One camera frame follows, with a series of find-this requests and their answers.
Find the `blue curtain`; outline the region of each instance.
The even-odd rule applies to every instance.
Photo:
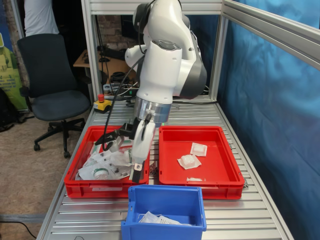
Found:
[[[240,0],[319,28],[320,0]],[[296,240],[320,239],[320,71],[229,23],[218,99]]]

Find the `red plastic tray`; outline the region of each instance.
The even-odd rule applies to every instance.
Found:
[[[107,132],[112,132],[120,127],[109,126]],[[120,180],[75,180],[78,170],[87,161],[94,142],[101,137],[104,129],[104,126],[91,126],[83,137],[64,178],[66,192],[70,198],[127,198],[129,187],[149,183],[149,155],[144,161],[144,169],[141,173],[143,179],[140,179],[139,183],[132,182],[129,177]]]
[[[207,145],[201,165],[184,169],[177,161],[189,155],[192,143]],[[205,181],[187,181],[187,178]],[[245,180],[219,126],[162,126],[159,129],[159,182],[198,186],[204,199],[240,199]]]

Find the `label on bin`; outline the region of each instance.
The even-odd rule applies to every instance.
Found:
[[[122,187],[93,187],[92,191],[122,191]]]
[[[159,216],[157,220],[158,224],[173,224],[173,225],[182,225],[180,222],[167,218],[165,216]]]

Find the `slotted aluminum surface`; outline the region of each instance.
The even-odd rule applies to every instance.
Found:
[[[194,101],[209,101],[198,97]],[[125,101],[117,102],[110,119],[111,125],[133,121],[133,109]],[[237,164],[249,187],[240,200],[204,200],[207,230],[203,240],[287,240],[293,239],[264,185],[260,184],[252,163],[244,157],[223,112],[217,104],[173,104],[168,125],[220,126],[230,143]],[[104,125],[107,115],[92,112],[86,128]],[[158,165],[159,135],[154,137],[150,150],[150,165]],[[149,184],[157,184],[150,176]],[[37,239],[48,240],[121,240],[121,220],[127,215],[127,199],[69,198],[60,184],[55,199]]]

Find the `wooden desk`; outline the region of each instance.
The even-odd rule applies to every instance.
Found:
[[[75,68],[90,68],[90,64],[85,63],[86,57],[84,57],[84,55],[87,53],[88,53],[88,50],[84,50],[81,53],[81,55],[78,57],[78,59],[73,64],[73,66]],[[100,51],[97,51],[97,56],[98,56],[98,59],[100,59]],[[119,59],[112,58],[112,57],[107,57],[107,58],[110,59],[110,61],[107,62],[110,77],[115,72],[124,72],[125,73],[130,69],[130,67],[123,60],[119,60]],[[102,71],[102,64],[103,64],[103,72],[105,74],[108,74],[106,64],[104,62],[98,62],[100,71]],[[132,79],[135,77],[136,77],[136,72],[133,70],[130,72],[129,78]]]

